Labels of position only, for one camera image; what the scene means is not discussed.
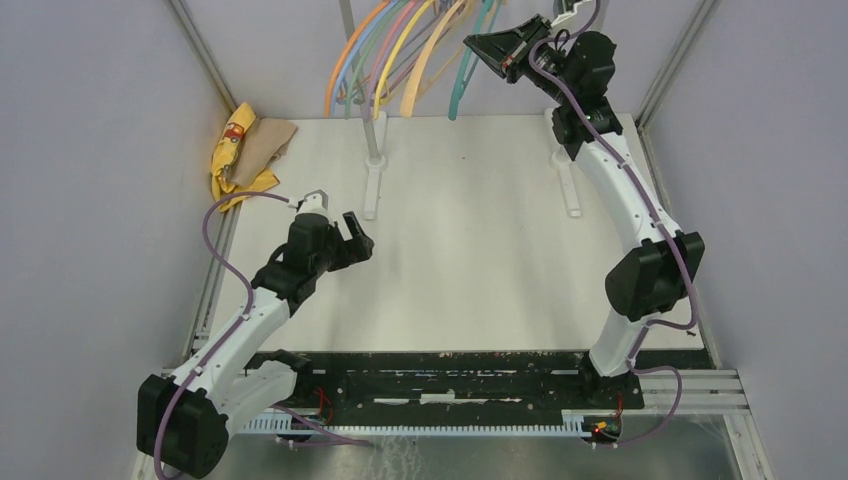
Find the teal hanger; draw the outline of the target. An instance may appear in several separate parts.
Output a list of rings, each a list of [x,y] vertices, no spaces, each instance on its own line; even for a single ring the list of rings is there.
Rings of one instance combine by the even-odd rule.
[[[481,11],[475,21],[471,34],[477,35],[483,33],[484,26],[486,26],[486,33],[491,33],[493,31],[502,5],[503,1],[483,1]],[[447,117],[451,121],[455,121],[458,117],[461,100],[465,94],[468,84],[470,83],[474,75],[477,64],[478,61],[472,59],[471,50],[467,46],[463,46],[462,57],[452,87],[448,107]]]

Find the pink red hanger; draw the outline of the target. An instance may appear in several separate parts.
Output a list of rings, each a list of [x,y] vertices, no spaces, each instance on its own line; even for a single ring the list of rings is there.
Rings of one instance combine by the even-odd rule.
[[[399,29],[405,27],[408,23],[408,18],[419,10],[426,11],[429,6],[432,4],[432,1],[408,1],[405,6],[403,6],[399,13],[393,14],[389,20],[389,27],[387,33],[383,39],[380,50],[377,54],[376,61],[372,67],[371,74],[369,76],[368,87],[366,89],[366,97],[364,101],[364,110],[362,112],[362,119],[364,121],[371,122],[376,119],[377,114],[374,113],[375,110],[379,109],[380,95],[382,89],[381,78],[383,76],[383,72],[386,69],[386,62],[388,61],[388,57],[390,56],[391,49],[393,45],[396,43],[395,36]]]

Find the sage green hanger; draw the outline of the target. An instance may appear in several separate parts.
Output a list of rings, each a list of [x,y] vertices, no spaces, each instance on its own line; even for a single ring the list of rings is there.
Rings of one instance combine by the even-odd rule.
[[[332,116],[336,104],[341,102],[345,105],[345,117],[348,118],[354,100],[359,99],[362,119],[372,119],[371,90],[368,87],[372,74],[365,75],[362,70],[368,62],[373,43],[382,34],[383,25],[393,19],[398,11],[420,5],[420,1],[379,1],[355,27],[328,81],[324,107],[326,116]]]

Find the orange hanger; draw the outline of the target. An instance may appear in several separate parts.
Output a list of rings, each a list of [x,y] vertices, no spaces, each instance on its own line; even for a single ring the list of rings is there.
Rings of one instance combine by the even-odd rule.
[[[354,57],[362,48],[364,34],[372,30],[374,22],[382,18],[390,5],[390,1],[378,1],[354,27],[352,34],[346,40],[325,87],[323,99],[323,116],[325,118],[334,115],[336,105],[342,94],[345,94],[347,99],[352,97],[355,81],[349,79],[349,76]]]

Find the peach beige hanger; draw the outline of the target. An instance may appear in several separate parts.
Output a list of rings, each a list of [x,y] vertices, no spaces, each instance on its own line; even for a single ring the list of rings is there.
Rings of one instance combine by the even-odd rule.
[[[425,76],[427,64],[431,57],[440,48],[448,44],[448,41],[456,35],[457,31],[469,21],[473,13],[478,17],[483,1],[432,1],[426,11],[419,10],[411,16],[408,23],[399,32],[396,43],[391,49],[390,56],[386,62],[386,69],[381,78],[382,89],[386,98],[380,100],[379,109],[388,105],[396,96],[396,92],[388,85],[389,68],[394,65],[401,48],[414,40],[413,29],[423,21],[424,17],[431,13],[434,25],[426,24],[420,33],[426,37],[424,43],[414,51],[414,62],[402,72],[399,86],[403,89],[400,100],[399,114],[404,118],[410,118],[414,114],[415,107],[429,89],[438,82],[441,76],[455,62],[461,61],[463,43],[457,44],[457,49],[450,55],[439,69],[427,78]]]

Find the light blue hanger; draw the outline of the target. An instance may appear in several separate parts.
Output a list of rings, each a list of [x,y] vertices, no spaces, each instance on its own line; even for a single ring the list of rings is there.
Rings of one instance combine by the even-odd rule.
[[[347,40],[339,55],[336,65],[328,80],[324,98],[324,116],[332,117],[341,95],[343,102],[362,97],[361,80],[354,72],[355,63],[361,57],[365,40],[376,28],[377,22],[387,16],[393,8],[405,6],[407,1],[380,1],[355,27],[352,36]]]

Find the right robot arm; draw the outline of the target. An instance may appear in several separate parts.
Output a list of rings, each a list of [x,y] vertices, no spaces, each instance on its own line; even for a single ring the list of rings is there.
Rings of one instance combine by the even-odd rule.
[[[659,206],[632,159],[606,97],[616,72],[614,42],[598,31],[578,33],[567,50],[555,41],[551,22],[536,15],[509,30],[469,35],[464,43],[507,83],[526,78],[557,102],[553,136],[614,223],[624,256],[605,278],[610,313],[577,382],[580,400],[602,408],[617,396],[614,377],[634,369],[648,330],[662,324],[660,314],[691,293],[705,243]]]

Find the left white rack foot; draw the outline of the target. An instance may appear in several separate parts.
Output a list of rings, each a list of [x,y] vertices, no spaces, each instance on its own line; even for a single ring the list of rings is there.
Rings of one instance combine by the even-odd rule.
[[[368,151],[365,159],[367,176],[363,216],[366,220],[375,220],[378,214],[382,174],[388,167],[388,158],[384,152],[388,116],[382,112],[376,120],[364,121],[363,126]]]

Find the white rack foot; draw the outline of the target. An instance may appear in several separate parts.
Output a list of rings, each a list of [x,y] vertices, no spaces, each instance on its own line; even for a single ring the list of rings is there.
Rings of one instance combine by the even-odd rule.
[[[378,214],[382,174],[388,167],[388,158],[384,152],[388,116],[382,112],[376,120],[364,121],[363,126],[368,151],[365,159],[367,176],[363,216],[366,220],[375,220]]]
[[[553,111],[553,108],[547,108],[543,114],[549,130],[549,142],[551,145],[549,165],[557,174],[567,215],[570,218],[580,218],[582,216],[582,209],[573,176],[574,162],[568,156],[564,147],[557,141],[553,133]]]

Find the beige cloth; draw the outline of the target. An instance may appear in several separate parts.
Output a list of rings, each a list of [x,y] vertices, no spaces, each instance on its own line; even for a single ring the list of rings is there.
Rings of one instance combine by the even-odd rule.
[[[293,122],[262,118],[247,130],[228,181],[246,190],[267,190],[279,183],[271,163],[284,156],[298,130]]]

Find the left grey rack pole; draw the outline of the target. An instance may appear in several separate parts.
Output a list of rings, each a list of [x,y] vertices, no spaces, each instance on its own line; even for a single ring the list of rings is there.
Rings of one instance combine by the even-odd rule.
[[[355,27],[352,4],[351,4],[350,1],[340,1],[339,7],[340,7],[341,15],[342,15],[342,22],[343,22],[345,35],[348,39],[350,37],[350,35],[352,34],[353,29]],[[369,41],[369,38],[371,37],[371,35],[369,35],[368,38],[364,42],[363,48],[361,50],[361,57],[359,57],[358,62],[355,63],[355,70],[354,70],[354,72],[359,75],[359,79],[361,80],[360,85],[362,87],[362,89],[361,89],[362,97],[360,98],[359,107],[360,107],[360,116],[361,116],[361,120],[362,120],[362,125],[363,125],[363,122],[364,122],[364,120],[362,119],[362,112],[364,110],[366,88],[367,88],[367,85],[368,85],[368,80],[366,79],[366,74],[364,73],[364,68],[365,68],[365,65],[366,65],[366,61],[368,60],[368,57],[369,57],[370,52],[371,52],[371,47],[369,47],[367,45],[367,42]]]

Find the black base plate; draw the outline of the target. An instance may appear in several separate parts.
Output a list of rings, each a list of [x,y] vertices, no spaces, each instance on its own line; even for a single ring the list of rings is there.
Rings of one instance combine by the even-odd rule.
[[[641,410],[639,380],[603,380],[582,351],[299,352],[283,406],[332,426],[554,426],[568,412]]]

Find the left aluminium frame rail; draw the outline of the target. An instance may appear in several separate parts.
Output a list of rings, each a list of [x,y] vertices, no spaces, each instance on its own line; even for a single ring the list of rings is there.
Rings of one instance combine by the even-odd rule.
[[[173,81],[169,88],[184,88],[186,92],[178,95],[180,100],[186,100],[189,94],[200,97],[178,123],[180,144],[190,147],[192,151],[179,154],[177,158],[192,162],[186,167],[186,176],[201,188],[190,195],[195,208],[176,223],[177,231],[186,239],[186,248],[180,256],[165,262],[167,272],[174,273],[178,279],[172,288],[177,293],[176,298],[183,302],[189,301],[191,311],[171,315],[157,337],[161,346],[166,341],[170,342],[168,355],[148,369],[157,375],[168,373],[189,358],[195,334],[205,327],[205,321],[211,317],[211,308],[220,289],[222,267],[213,259],[203,242],[201,220],[213,201],[209,164],[214,146],[225,120],[236,108],[230,87],[208,46],[205,33],[198,26],[192,3],[165,1],[163,5],[182,40],[180,50],[190,54],[191,71],[199,79],[193,87],[185,82]]]

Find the aluminium frame rail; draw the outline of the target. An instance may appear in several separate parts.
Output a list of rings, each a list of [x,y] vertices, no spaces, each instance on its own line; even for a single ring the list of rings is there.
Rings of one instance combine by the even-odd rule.
[[[177,293],[176,298],[183,302],[189,301],[191,311],[171,315],[157,337],[161,346],[166,341],[170,342],[168,355],[148,369],[157,375],[168,373],[189,358],[195,334],[205,327],[205,321],[211,317],[211,308],[220,289],[222,267],[213,259],[203,242],[201,220],[213,201],[209,164],[214,146],[225,120],[236,108],[230,87],[208,46],[205,33],[198,26],[192,3],[165,1],[163,5],[182,40],[180,50],[190,54],[191,71],[199,79],[193,87],[185,82],[173,81],[169,88],[184,88],[186,92],[178,95],[180,100],[186,100],[189,94],[200,97],[178,123],[180,144],[190,147],[192,151],[179,154],[177,158],[192,162],[186,167],[186,176],[201,188],[190,195],[195,208],[176,223],[177,231],[186,239],[186,248],[180,256],[165,262],[167,272],[174,273],[178,279],[172,288]]]
[[[672,213],[677,212],[674,211],[673,201],[664,184],[662,172],[659,164],[657,163],[657,156],[651,138],[651,128],[652,125],[656,123],[664,101],[671,93],[678,76],[683,71],[688,58],[694,52],[695,46],[700,40],[701,35],[705,32],[706,27],[709,25],[710,20],[721,3],[722,1],[713,0],[696,1],[692,12],[689,14],[680,33],[674,40],[670,52],[662,61],[657,74],[652,80],[645,98],[639,107],[635,121],[637,133],[640,140],[643,141],[643,150],[646,152],[645,156],[648,166],[654,174],[653,182],[657,190],[657,195],[663,206],[668,208]],[[720,358],[720,350],[716,346],[715,338],[708,322],[701,322],[698,326],[698,330],[714,366],[723,367],[722,360]],[[740,438],[741,434],[737,429],[737,425],[735,425],[734,417],[724,415],[723,420],[729,437],[730,453],[728,456],[739,469],[739,475],[737,478],[747,479],[746,477],[749,475],[749,471],[748,465],[746,465],[746,452],[744,449],[742,450],[741,461],[737,453],[737,447],[744,447],[744,444],[739,444],[739,441],[742,440]]]

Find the right aluminium frame rail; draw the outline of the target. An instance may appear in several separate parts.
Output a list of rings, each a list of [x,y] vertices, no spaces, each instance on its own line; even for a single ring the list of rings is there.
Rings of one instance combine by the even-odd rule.
[[[635,121],[637,133],[640,140],[643,141],[643,150],[646,152],[645,156],[648,166],[654,174],[653,182],[657,190],[657,195],[663,206],[668,208],[672,213],[677,212],[674,211],[673,201],[664,184],[662,172],[659,164],[657,163],[657,156],[651,138],[651,128],[652,125],[656,123],[664,101],[671,93],[678,76],[683,71],[688,58],[694,52],[695,46],[700,40],[701,35],[705,32],[706,27],[709,25],[710,20],[721,3],[722,1],[713,0],[696,1],[692,12],[689,14],[680,33],[674,40],[670,52],[662,61],[657,74],[652,80],[645,98],[639,107]],[[701,322],[698,326],[698,330],[714,366],[723,367],[722,360],[720,358],[720,350],[716,346],[715,338],[708,322]],[[734,417],[724,415],[723,420],[729,437],[730,453],[728,456],[739,469],[739,475],[737,478],[747,479],[746,477],[749,475],[749,471],[748,465],[746,465],[746,452],[744,449],[742,450],[741,461],[737,453],[737,447],[744,447],[744,444],[739,444],[739,441],[742,440],[740,438],[741,434],[737,429],[737,425],[735,425]]]

